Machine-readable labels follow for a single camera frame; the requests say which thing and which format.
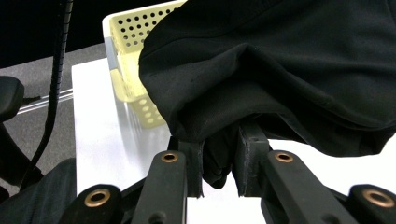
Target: black cloth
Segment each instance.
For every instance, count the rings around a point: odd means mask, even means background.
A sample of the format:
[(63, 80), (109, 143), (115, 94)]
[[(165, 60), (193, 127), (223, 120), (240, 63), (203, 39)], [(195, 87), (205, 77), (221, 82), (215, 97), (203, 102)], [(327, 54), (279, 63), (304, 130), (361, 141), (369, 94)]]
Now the black cloth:
[(76, 197), (76, 159), (68, 159), (38, 183), (0, 203), (0, 223), (58, 223)]
[(253, 117), (269, 138), (377, 154), (396, 130), (395, 13), (385, 0), (189, 0), (145, 40), (140, 78), (185, 141)]
[[(53, 55), (58, 3), (64, 0), (0, 1), (0, 68)], [(102, 19), (112, 13), (166, 0), (74, 1), (67, 51), (103, 43)]]

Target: black cable sleeve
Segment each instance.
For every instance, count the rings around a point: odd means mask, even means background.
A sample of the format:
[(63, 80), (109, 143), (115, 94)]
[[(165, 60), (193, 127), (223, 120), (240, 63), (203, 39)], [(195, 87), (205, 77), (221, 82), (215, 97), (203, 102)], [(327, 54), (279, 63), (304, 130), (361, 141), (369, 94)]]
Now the black cable sleeve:
[(56, 112), (59, 102), (59, 94), (61, 90), (62, 73), (64, 66), (64, 54), (66, 50), (67, 33), (69, 30), (70, 17), (73, 8), (73, 0), (61, 0), (59, 3), (59, 11), (57, 14), (57, 27), (55, 31), (55, 43), (52, 60), (52, 74), (49, 88), (49, 107), (47, 112), (47, 119), (44, 128), (44, 133), (37, 151), (33, 156), (29, 167), (27, 168), (23, 180), (20, 185), (20, 190), (25, 189), (29, 182), (30, 175), (35, 169), (41, 155), (47, 147), (50, 140), (53, 127), (55, 125)]

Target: white table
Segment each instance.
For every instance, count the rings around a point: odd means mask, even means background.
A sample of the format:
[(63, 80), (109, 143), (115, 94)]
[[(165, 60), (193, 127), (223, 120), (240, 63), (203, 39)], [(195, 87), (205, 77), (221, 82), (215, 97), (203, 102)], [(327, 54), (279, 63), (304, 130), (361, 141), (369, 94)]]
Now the white table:
[[(170, 133), (163, 125), (136, 128), (134, 112), (118, 101), (102, 59), (72, 67), (78, 193), (96, 184), (121, 190), (146, 177), (155, 154), (166, 150)], [(270, 141), (273, 149), (297, 154), (326, 186), (348, 194), (356, 184), (396, 192), (396, 137), (377, 156), (336, 159), (291, 141)], [(205, 197), (188, 199), (188, 223), (264, 223), (258, 198), (238, 198), (229, 175), (221, 190), (204, 184)]]

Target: black chair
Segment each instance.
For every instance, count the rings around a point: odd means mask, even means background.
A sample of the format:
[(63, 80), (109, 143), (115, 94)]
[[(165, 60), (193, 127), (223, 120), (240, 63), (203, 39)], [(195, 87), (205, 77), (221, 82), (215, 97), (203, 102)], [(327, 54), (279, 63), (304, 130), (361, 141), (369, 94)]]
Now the black chair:
[[(4, 121), (15, 117), (23, 101), (24, 87), (15, 77), (0, 77), (0, 178), (10, 185), (20, 186), (30, 160), (9, 135)], [(28, 185), (43, 177), (36, 167)]]

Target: perforated basket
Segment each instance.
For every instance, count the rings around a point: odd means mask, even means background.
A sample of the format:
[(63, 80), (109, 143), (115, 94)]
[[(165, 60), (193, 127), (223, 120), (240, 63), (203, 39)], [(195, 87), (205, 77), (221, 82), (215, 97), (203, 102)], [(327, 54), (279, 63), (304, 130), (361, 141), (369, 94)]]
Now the perforated basket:
[(102, 21), (114, 92), (119, 100), (131, 104), (145, 128), (164, 124), (165, 121), (139, 79), (139, 55), (152, 28), (185, 2), (173, 1), (114, 13)]

